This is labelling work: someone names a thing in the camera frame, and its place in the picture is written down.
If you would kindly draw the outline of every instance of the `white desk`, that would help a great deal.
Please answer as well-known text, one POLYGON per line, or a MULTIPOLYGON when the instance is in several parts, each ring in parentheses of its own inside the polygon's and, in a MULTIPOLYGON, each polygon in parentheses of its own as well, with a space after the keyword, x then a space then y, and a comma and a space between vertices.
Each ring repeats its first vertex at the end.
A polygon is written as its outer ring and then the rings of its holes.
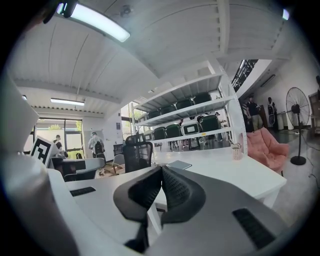
MULTIPOLYGON (((156 164, 168 164, 176 160, 192 164, 186 171, 231 183, 255 199, 263 199, 263 203, 269 208, 273 207, 280 188, 287 182, 284 177, 249 156, 243 156, 238 161, 233 160, 230 147, 155 152, 152 156, 152 162, 156 164)), ((167 204, 162 189, 155 202, 167 204)))

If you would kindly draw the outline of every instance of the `pink armchair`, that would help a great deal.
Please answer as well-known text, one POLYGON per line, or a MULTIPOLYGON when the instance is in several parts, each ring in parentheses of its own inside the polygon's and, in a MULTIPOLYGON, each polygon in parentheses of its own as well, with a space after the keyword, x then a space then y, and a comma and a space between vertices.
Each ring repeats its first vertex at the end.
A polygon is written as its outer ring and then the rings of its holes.
POLYGON ((266 128, 246 134, 248 156, 282 174, 289 153, 288 144, 280 144, 266 128))

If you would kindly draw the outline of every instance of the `white shelving unit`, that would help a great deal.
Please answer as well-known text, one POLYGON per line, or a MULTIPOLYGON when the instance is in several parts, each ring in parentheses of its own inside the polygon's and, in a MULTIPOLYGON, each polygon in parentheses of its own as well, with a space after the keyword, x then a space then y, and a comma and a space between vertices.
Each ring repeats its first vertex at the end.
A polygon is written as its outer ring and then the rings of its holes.
POLYGON ((195 134, 189 134, 185 136, 173 137, 152 140, 152 143, 164 143, 177 140, 192 139, 197 137, 203 137, 213 134, 231 132, 232 140, 235 143, 241 143, 243 153, 248 154, 247 146, 247 133, 245 122, 242 114, 242 109, 238 101, 238 97, 232 84, 229 80, 223 67, 213 57, 208 57, 208 68, 212 74, 199 77, 197 79, 184 82, 176 87, 168 89, 164 92, 155 95, 148 100, 138 104, 137 106, 131 105, 132 116, 134 116, 134 110, 141 110, 145 112, 151 112, 161 107, 175 104, 176 102, 184 99, 191 99, 200 93, 212 93, 219 90, 222 98, 213 99, 200 104, 192 105, 176 111, 166 113, 148 120, 135 123, 133 119, 133 129, 136 131, 137 127, 141 126, 159 126, 161 124, 185 119, 189 117, 198 116, 204 113, 213 112, 219 109, 226 108, 226 115, 229 120, 229 127, 224 127, 218 130, 211 130, 207 132, 200 132, 195 134))

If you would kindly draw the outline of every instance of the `notebook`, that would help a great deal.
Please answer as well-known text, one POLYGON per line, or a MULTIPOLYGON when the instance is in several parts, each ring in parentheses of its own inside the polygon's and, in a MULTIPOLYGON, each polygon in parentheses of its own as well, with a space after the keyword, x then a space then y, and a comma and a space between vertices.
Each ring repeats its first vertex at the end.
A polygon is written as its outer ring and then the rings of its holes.
POLYGON ((174 162, 171 162, 171 163, 168 163, 167 166, 170 166, 170 167, 174 167, 174 168, 178 168, 178 169, 182 169, 182 170, 185 170, 189 167, 192 166, 192 164, 190 163, 187 163, 187 162, 182 162, 182 161, 174 161, 174 162))

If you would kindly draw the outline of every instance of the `shelf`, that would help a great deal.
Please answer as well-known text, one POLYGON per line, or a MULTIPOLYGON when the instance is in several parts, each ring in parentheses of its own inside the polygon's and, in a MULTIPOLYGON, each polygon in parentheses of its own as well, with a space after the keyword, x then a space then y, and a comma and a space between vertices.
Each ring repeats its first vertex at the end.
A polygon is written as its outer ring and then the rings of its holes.
POLYGON ((175 104, 180 100, 193 98, 200 93, 216 91, 219 87, 219 77, 222 75, 222 73, 215 73, 184 82, 149 98, 135 106, 134 109, 150 112, 163 106, 175 104))
POLYGON ((178 109, 176 111, 162 114, 156 116, 154 118, 136 123, 135 126, 157 126, 160 124, 165 124, 168 122, 185 119, 189 117, 195 117, 200 114, 212 112, 214 110, 223 109, 225 105, 230 101, 233 100, 234 96, 228 96, 224 98, 213 99, 207 102, 203 102, 200 104, 188 106, 182 109, 178 109))
POLYGON ((185 140, 185 139, 192 139, 196 137, 203 137, 213 134, 220 134, 225 132, 231 132, 233 129, 231 127, 225 127, 218 130, 211 130, 211 131, 205 131, 205 132, 199 132, 194 133, 190 135, 185 136, 179 136, 179 137, 173 137, 173 138, 164 138, 164 139, 157 139, 157 140, 150 140, 151 143, 162 143, 162 142, 172 142, 172 141, 179 141, 179 140, 185 140))

